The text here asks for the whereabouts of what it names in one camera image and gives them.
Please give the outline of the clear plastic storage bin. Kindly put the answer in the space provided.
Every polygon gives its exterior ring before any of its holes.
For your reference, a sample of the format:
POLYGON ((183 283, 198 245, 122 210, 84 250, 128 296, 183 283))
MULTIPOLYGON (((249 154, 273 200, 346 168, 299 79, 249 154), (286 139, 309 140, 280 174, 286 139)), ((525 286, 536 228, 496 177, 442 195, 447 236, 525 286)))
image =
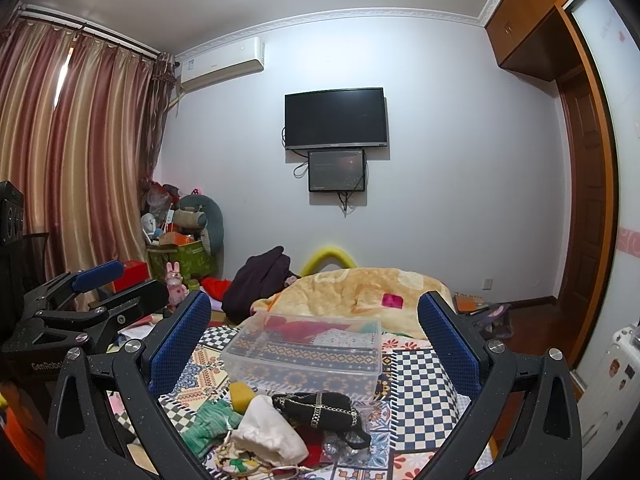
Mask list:
POLYGON ((369 403, 382 374, 376 318, 258 312, 222 349, 232 382, 265 394, 329 391, 369 403))

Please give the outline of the pink rabbit figurine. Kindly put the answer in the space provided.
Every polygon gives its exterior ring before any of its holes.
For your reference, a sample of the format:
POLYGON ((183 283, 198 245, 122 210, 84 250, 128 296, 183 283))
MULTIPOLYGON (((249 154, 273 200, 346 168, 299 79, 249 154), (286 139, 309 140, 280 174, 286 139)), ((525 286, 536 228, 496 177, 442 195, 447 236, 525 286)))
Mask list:
POLYGON ((176 307, 188 296, 188 289, 183 284, 183 278, 180 272, 180 263, 166 263, 165 282, 168 289, 168 309, 175 311, 176 307))

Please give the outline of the small wall monitor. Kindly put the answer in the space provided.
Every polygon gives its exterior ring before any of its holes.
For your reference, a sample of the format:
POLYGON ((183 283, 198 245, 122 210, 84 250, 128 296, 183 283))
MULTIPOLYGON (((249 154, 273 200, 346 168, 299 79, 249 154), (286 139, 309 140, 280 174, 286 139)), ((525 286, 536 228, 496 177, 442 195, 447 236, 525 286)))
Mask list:
POLYGON ((366 153, 361 148, 310 151, 307 177, 311 193, 364 192, 366 153))

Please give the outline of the striped pink gold curtain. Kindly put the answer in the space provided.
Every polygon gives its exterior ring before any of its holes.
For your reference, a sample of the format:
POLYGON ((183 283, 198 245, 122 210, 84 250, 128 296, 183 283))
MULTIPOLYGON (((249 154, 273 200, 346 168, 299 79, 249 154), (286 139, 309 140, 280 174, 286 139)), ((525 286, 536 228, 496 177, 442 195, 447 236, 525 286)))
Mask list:
POLYGON ((1 177, 48 233, 49 278, 142 261, 142 198, 163 142, 175 60, 15 15, 1 32, 1 177))

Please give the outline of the yellow sponge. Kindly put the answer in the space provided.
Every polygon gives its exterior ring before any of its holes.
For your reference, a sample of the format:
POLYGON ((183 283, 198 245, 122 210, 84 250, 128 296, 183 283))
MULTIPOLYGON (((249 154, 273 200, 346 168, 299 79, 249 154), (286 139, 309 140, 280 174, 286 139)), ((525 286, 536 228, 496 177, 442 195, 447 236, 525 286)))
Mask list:
POLYGON ((229 385, 230 403, 235 413, 244 415, 255 396, 255 391, 244 382, 232 382, 229 385))

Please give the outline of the beige fleece blanket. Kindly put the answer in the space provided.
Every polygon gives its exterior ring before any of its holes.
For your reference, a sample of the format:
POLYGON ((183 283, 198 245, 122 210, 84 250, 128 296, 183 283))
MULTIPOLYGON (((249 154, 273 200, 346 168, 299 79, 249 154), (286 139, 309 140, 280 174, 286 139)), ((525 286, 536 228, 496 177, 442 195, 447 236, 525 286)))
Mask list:
POLYGON ((449 288, 436 278, 399 269, 353 268, 300 278, 282 292, 254 301, 252 311, 377 318, 386 332, 423 339, 418 302, 426 292, 438 292, 450 309, 456 307, 449 288))

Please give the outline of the white appliance with stickers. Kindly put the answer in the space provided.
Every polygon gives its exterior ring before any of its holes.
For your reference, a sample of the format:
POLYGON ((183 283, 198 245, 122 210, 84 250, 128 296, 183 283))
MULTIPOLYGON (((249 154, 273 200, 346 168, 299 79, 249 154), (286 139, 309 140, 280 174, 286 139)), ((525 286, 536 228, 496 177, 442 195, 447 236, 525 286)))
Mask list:
POLYGON ((620 440, 639 404, 639 326, 618 330, 578 401, 582 478, 588 479, 620 440))

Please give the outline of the red box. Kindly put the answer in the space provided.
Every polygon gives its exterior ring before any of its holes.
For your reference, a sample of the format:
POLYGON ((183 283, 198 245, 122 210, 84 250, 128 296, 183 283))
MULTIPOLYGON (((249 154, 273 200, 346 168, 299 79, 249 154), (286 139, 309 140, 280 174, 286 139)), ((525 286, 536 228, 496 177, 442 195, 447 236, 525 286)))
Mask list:
POLYGON ((150 278, 149 267, 145 261, 128 260, 122 265, 124 266, 122 276, 112 281, 113 292, 122 292, 150 278))

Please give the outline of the black gold-trimmed pouch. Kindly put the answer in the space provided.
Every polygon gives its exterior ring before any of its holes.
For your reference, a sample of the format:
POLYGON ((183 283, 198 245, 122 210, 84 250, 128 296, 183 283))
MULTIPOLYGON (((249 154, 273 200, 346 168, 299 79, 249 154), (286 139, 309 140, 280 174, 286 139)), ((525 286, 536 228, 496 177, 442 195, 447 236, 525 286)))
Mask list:
POLYGON ((360 413, 344 393, 331 391, 275 394, 272 405, 296 425, 333 432, 354 450, 371 444, 360 413))

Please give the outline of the white cloth drawstring pouch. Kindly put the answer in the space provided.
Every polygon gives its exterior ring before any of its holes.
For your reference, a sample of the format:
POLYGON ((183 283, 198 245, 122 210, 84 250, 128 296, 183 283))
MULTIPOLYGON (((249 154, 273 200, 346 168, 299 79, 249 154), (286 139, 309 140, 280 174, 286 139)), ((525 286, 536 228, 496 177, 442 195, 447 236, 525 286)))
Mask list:
POLYGON ((255 454, 277 467, 297 466, 309 456, 304 440, 272 405, 269 396, 255 396, 232 431, 231 441, 239 449, 255 454))

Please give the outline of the wooden door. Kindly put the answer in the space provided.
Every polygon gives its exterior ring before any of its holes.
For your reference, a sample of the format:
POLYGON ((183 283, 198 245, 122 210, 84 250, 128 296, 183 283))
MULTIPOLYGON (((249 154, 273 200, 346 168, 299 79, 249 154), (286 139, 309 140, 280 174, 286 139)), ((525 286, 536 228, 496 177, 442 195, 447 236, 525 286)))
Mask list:
POLYGON ((570 146, 570 240, 559 296, 574 364, 592 322, 590 312, 602 260, 606 185, 602 131, 588 77, 582 70, 560 83, 570 146))

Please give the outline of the wooden overhead cabinet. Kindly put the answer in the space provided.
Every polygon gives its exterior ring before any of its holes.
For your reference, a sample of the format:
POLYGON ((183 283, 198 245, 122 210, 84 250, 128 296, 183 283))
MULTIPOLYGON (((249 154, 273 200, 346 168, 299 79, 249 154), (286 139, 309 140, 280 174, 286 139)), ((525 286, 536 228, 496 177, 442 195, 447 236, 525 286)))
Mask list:
POLYGON ((580 63, 559 0, 501 0, 486 32, 503 70, 554 81, 580 63))

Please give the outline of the green cardboard box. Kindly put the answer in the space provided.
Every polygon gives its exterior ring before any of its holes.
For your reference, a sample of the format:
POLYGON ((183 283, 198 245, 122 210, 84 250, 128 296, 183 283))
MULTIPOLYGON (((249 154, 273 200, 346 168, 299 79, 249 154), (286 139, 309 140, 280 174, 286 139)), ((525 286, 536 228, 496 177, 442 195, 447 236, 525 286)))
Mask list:
POLYGON ((180 273, 185 281, 200 280, 217 273, 217 259, 206 252, 202 242, 185 245, 148 246, 146 248, 152 278, 165 281, 166 264, 179 263, 180 273))

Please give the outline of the grey green plush toy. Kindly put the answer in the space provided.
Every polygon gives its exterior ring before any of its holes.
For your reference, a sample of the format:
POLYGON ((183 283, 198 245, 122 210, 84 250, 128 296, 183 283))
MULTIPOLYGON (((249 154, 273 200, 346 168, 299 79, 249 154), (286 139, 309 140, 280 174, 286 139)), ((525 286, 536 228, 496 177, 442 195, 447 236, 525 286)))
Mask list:
POLYGON ((224 246, 224 220, 211 198, 203 194, 190 194, 178 200, 172 223, 182 234, 198 235, 205 251, 216 256, 224 246))

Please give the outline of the red cloth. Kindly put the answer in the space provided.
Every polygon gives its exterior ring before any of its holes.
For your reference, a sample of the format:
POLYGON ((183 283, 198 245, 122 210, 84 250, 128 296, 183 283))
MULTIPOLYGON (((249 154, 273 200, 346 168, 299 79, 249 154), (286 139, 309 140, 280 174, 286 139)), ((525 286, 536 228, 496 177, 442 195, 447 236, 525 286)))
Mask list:
POLYGON ((297 426, 295 430, 303 440, 308 452, 307 457, 300 463, 300 466, 309 468, 317 467, 322 461, 322 444, 324 440, 323 432, 321 430, 305 426, 297 426))

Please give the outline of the white air conditioner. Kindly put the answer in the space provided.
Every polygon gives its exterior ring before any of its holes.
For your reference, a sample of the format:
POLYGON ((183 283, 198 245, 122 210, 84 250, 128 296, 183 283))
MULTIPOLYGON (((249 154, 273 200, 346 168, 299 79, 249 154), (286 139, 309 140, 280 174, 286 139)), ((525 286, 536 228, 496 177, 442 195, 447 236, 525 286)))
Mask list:
POLYGON ((237 41, 192 56, 180 67, 181 89, 185 92, 256 74, 265 68, 264 42, 259 37, 237 41))

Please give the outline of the green striped cloth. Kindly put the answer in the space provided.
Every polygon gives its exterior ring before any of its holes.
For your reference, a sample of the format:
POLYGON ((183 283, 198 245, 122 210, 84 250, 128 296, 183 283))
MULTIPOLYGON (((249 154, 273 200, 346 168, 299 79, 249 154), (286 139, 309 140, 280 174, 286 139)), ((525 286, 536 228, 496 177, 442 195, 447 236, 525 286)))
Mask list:
POLYGON ((239 427, 243 416, 225 400, 205 401, 192 425, 181 433, 186 447, 197 457, 204 458, 214 444, 239 427))

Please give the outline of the dark purple jacket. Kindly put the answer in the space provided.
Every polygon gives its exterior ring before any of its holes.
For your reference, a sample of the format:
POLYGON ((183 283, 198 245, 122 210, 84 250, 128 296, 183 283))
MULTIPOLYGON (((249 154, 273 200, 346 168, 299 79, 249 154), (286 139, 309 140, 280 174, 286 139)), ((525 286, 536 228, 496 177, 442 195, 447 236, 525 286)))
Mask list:
POLYGON ((286 280, 293 275, 290 264, 291 258, 285 255, 282 246, 248 258, 222 297, 226 317, 240 324, 252 315, 255 301, 282 292, 286 280))

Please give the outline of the large wall television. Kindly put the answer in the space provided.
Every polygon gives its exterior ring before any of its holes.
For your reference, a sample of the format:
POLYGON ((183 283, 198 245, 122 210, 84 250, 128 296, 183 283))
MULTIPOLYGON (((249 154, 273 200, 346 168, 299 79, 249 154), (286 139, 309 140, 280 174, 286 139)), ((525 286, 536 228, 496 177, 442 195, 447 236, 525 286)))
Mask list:
POLYGON ((319 90, 284 97, 284 146, 289 151, 387 144, 382 88, 319 90))

